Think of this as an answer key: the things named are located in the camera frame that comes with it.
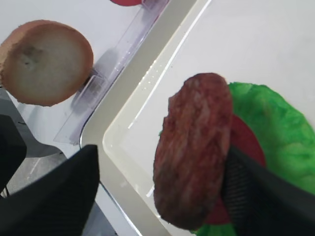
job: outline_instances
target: toasted bun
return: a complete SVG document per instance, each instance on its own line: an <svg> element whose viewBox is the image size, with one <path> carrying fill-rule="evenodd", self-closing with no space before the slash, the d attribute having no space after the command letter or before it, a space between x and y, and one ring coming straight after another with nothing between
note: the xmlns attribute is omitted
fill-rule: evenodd
<svg viewBox="0 0 315 236"><path fill-rule="evenodd" d="M0 84L19 102L52 106L86 81L93 52L75 29L53 21L28 22L0 46Z"/></svg>

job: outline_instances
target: tomato slice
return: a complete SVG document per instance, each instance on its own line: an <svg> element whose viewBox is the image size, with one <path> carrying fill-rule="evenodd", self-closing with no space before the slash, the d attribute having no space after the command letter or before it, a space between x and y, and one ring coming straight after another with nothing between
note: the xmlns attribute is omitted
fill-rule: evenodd
<svg viewBox="0 0 315 236"><path fill-rule="evenodd" d="M231 145L237 147L247 156L266 166L265 156L252 130L238 116L233 115L231 127ZM221 198L209 214L206 224L222 225L230 223L229 216Z"/></svg>
<svg viewBox="0 0 315 236"><path fill-rule="evenodd" d="M142 0L111 0L120 6L136 6L142 3Z"/></svg>

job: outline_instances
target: gray floor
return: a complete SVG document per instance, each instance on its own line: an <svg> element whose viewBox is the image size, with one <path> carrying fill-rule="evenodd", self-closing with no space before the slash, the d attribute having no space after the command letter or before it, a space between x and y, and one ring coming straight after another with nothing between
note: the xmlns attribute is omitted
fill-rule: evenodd
<svg viewBox="0 0 315 236"><path fill-rule="evenodd" d="M66 160L66 157L55 147L43 146L34 139L13 103L7 97L6 92L1 88L0 114L11 116L28 146L27 158L8 183L8 191L12 194L56 168ZM106 217L102 214L97 204L94 204L86 223L83 236L115 235L116 233Z"/></svg>

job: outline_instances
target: white tray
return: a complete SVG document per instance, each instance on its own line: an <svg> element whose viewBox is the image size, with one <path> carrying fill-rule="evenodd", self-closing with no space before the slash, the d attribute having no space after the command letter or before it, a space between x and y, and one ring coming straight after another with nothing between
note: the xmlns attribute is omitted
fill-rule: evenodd
<svg viewBox="0 0 315 236"><path fill-rule="evenodd" d="M99 146L102 183L142 235L189 235L159 219L152 197L154 154L168 97L188 77L217 72L229 82L268 85L315 125L310 109L315 2L213 0L196 23L209 2L196 1L148 70L134 61L137 73L119 78L83 132L82 144ZM140 51L135 60L148 55ZM138 83L131 96L124 87L132 87L130 80Z"/></svg>

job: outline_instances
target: white table surface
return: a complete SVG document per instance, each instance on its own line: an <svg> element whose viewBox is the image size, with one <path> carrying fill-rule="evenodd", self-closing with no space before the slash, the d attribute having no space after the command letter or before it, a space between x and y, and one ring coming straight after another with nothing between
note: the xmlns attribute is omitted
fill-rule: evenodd
<svg viewBox="0 0 315 236"><path fill-rule="evenodd" d="M90 42L97 61L115 48L139 9L140 6L121 7L110 0L1 0L0 42L25 22L53 20L79 30ZM25 105L11 95L10 98L38 141L58 147L68 158L79 150L78 146L54 142L71 112L73 97L53 107ZM101 186L95 200L118 235L136 235Z"/></svg>

